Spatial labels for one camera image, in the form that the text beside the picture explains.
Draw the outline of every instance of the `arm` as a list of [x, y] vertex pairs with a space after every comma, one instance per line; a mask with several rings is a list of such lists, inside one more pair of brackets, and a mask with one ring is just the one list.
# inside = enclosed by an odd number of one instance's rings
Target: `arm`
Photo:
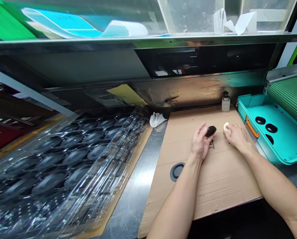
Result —
[[147, 239], [185, 239], [192, 224], [197, 181], [202, 161], [206, 158], [209, 143], [206, 123], [196, 130], [192, 151], [172, 191], [159, 210]]
[[297, 188], [247, 142], [246, 132], [240, 124], [227, 128], [231, 130], [231, 134], [224, 131], [227, 140], [245, 157], [266, 201], [285, 220], [297, 239]]

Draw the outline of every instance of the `metal shelf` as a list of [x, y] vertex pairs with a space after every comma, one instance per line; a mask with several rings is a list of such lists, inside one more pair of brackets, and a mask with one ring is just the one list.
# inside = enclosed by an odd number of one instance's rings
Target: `metal shelf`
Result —
[[297, 42], [297, 34], [0, 41], [0, 55]]

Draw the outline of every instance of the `teal plastic tray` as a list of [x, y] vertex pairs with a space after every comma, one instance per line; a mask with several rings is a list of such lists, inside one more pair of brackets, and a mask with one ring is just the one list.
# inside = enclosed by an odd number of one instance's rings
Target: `teal plastic tray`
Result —
[[[248, 116], [252, 128], [260, 134], [258, 143], [269, 161], [274, 165], [297, 163], [297, 122], [293, 117], [283, 110], [272, 97], [265, 94], [239, 96], [238, 102], [238, 111], [242, 118], [246, 120]], [[265, 118], [266, 123], [264, 125], [256, 123], [257, 116]], [[278, 128], [276, 133], [266, 130], [268, 123]], [[266, 134], [272, 136], [273, 145]]]

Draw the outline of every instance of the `dispenser bottle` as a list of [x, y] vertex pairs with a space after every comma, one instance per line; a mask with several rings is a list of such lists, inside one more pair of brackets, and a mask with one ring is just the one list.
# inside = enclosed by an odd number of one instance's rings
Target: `dispenser bottle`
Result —
[[230, 97], [227, 91], [224, 91], [224, 95], [221, 100], [221, 111], [229, 112], [230, 110]]

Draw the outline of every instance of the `crumpled white tissue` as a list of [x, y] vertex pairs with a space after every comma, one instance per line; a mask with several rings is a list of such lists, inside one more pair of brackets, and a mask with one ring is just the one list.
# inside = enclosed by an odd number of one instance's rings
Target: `crumpled white tissue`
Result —
[[166, 119], [163, 117], [163, 114], [160, 113], [153, 113], [151, 115], [151, 118], [149, 120], [149, 124], [155, 128], [156, 126], [159, 126], [161, 123], [163, 123]]

